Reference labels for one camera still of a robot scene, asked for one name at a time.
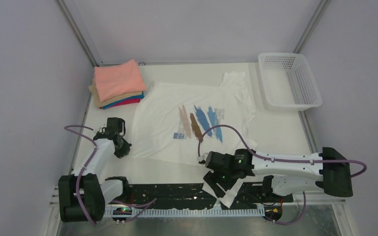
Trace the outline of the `white printed t-shirt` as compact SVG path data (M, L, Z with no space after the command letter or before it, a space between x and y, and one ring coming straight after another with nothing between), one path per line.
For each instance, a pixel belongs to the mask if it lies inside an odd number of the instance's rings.
M245 72L226 72L218 86L153 82L137 105L129 139L133 183L194 182L198 156L232 154L257 142L249 137L255 116Z

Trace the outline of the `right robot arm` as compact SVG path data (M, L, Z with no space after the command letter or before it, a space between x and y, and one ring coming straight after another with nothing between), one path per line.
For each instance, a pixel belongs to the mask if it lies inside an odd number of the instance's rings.
M268 202L296 192L323 191L347 198L353 196L349 160L331 147L308 155L273 155L249 148L234 154L210 151L198 156L209 172L204 181L213 194L223 198L239 180L263 176L261 195Z

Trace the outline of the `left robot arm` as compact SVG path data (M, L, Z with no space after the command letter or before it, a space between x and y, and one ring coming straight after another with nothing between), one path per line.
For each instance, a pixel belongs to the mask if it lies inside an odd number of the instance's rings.
M124 139L126 122L122 118L108 118L106 126L90 138L78 131L77 125L65 130L91 142L92 149L85 160L71 174L59 178L59 209L62 222L90 222L95 224L104 215L105 206L116 200L120 204L131 198L126 177L108 177L99 181L108 160L123 158L130 152L131 143Z

